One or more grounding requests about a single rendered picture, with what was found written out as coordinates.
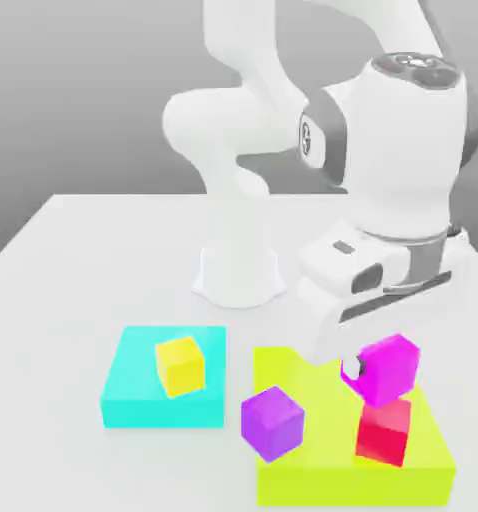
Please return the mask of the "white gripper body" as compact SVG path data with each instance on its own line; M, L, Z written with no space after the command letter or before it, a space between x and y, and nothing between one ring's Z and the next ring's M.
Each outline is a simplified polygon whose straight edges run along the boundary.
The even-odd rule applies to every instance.
M298 352L320 365L355 355L365 345L403 333L446 308L452 279L453 273L446 271L409 292L391 293L378 288L339 296L303 277L297 295L305 342Z

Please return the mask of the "small magenta cube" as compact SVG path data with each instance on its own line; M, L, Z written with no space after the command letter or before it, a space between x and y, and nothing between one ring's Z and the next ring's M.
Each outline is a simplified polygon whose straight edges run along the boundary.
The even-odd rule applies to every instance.
M356 379L345 372L340 376L371 407L383 407L414 387L420 361L420 348L401 334L365 346L357 355L360 373Z

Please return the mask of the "small red cube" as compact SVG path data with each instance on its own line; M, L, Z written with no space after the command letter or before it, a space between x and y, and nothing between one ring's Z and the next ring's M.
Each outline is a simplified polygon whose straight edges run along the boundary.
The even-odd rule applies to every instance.
M396 467L403 465L411 419L411 403L397 399L382 407L365 403L355 454Z

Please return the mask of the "small purple cube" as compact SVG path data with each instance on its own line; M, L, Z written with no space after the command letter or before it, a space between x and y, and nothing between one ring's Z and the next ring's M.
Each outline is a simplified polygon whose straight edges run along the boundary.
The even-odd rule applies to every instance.
M267 463L303 443L305 410L278 386L241 403L241 436Z

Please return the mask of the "small yellow cube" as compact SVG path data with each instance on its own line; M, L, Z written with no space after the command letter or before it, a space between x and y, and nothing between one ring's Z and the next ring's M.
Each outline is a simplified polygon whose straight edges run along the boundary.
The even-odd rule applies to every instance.
M192 336L157 344L155 356L159 380L170 399L205 388L205 358Z

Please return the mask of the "large yellow-green box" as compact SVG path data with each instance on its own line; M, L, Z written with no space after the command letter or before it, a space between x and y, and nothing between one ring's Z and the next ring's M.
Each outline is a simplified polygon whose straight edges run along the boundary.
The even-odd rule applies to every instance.
M260 506L444 506L456 466L425 395L405 398L411 419L402 466L355 454L363 402L340 378L340 363L313 366L293 349L256 347L257 392L281 388L305 411L302 444L272 463L259 460Z

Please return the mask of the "large cyan box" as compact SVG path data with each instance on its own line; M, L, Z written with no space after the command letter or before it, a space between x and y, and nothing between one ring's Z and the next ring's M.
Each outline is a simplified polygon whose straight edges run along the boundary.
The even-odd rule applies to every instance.
M159 379L155 346L191 336L201 349L205 387L176 398ZM222 326L129 326L111 364L100 406L107 428L224 426L227 331Z

